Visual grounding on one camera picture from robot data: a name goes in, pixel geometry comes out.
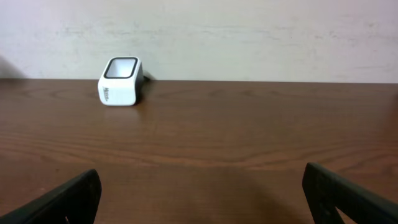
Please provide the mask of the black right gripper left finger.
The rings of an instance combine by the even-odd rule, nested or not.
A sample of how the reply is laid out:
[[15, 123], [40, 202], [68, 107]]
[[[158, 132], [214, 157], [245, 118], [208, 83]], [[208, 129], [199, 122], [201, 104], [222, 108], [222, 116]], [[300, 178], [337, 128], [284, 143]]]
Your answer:
[[41, 197], [1, 217], [1, 223], [89, 223], [95, 222], [101, 198], [96, 170], [88, 170]]

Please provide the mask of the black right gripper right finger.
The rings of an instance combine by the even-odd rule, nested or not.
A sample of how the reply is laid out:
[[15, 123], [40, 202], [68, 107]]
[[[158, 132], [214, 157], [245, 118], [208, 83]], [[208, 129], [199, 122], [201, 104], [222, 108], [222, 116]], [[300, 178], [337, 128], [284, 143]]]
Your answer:
[[397, 204], [309, 162], [302, 188], [315, 223], [343, 223], [343, 212], [356, 223], [397, 224]]

